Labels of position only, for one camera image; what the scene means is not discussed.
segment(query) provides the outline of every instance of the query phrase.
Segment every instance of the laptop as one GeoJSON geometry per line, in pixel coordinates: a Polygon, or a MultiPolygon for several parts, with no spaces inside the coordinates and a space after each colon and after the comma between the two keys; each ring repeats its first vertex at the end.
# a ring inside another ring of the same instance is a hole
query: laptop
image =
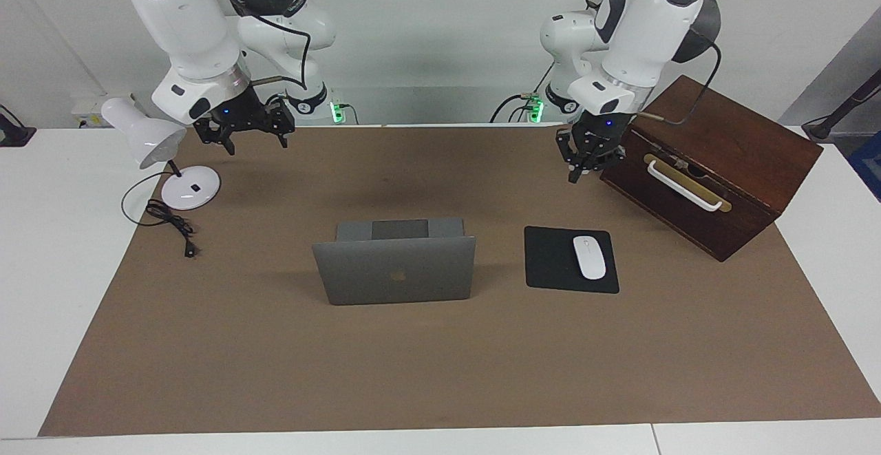
{"type": "Polygon", "coordinates": [[[469,298],[475,245],[461,218],[344,222],[312,253],[331,304],[403,304],[469,298]]]}

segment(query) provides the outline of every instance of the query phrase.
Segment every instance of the black stand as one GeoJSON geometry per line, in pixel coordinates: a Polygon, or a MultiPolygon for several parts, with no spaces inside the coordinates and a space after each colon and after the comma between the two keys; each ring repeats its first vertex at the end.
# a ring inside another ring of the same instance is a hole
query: black stand
{"type": "Polygon", "coordinates": [[[3,135],[6,135],[3,141],[0,142],[0,148],[25,147],[31,141],[31,138],[34,137],[37,129],[13,125],[6,116],[0,114],[0,131],[3,131],[3,135]]]}
{"type": "Polygon", "coordinates": [[[180,170],[177,169],[177,165],[174,164],[173,160],[168,161],[168,167],[171,167],[171,172],[174,173],[174,175],[177,176],[178,178],[180,178],[180,176],[183,176],[183,175],[180,175],[180,170]]]}
{"type": "Polygon", "coordinates": [[[859,104],[865,103],[878,86],[881,86],[881,70],[878,70],[878,72],[872,75],[866,83],[862,84],[862,86],[844,101],[843,104],[835,109],[835,112],[830,114],[823,123],[819,123],[819,125],[802,126],[803,131],[805,131],[808,137],[812,138],[814,141],[827,139],[831,129],[833,129],[840,120],[844,119],[844,116],[847,116],[850,111],[853,111],[855,107],[859,106],[859,104]]]}

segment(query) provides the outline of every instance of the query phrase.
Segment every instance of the white desk lamp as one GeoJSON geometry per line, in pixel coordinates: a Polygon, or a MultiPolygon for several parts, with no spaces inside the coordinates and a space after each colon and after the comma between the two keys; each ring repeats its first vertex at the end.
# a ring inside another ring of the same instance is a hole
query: white desk lamp
{"type": "Polygon", "coordinates": [[[132,156],[141,169],[167,162],[174,176],[162,186],[162,201],[176,211],[190,211],[208,204],[220,190],[220,176],[210,167],[177,169],[174,156],[187,134],[182,125],[154,119],[135,109],[126,98],[111,98],[101,107],[101,116],[128,138],[132,156]]]}

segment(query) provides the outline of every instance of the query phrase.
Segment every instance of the black mouse pad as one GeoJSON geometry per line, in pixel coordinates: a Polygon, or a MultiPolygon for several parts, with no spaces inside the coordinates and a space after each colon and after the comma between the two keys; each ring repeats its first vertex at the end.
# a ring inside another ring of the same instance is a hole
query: black mouse pad
{"type": "Polygon", "coordinates": [[[617,294],[620,291],[608,232],[526,226],[523,237],[528,286],[600,294],[617,294]],[[601,279],[591,280],[582,276],[573,245],[577,236],[593,236],[603,249],[606,274],[601,279]]]}

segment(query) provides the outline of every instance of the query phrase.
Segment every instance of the white mouse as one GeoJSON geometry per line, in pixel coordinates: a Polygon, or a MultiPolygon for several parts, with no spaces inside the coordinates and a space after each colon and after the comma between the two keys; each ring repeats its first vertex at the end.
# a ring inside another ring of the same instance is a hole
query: white mouse
{"type": "Polygon", "coordinates": [[[603,279],[605,257],[603,257],[600,242],[593,236],[576,236],[572,243],[575,245],[578,266],[582,268],[582,276],[587,279],[603,279]]]}

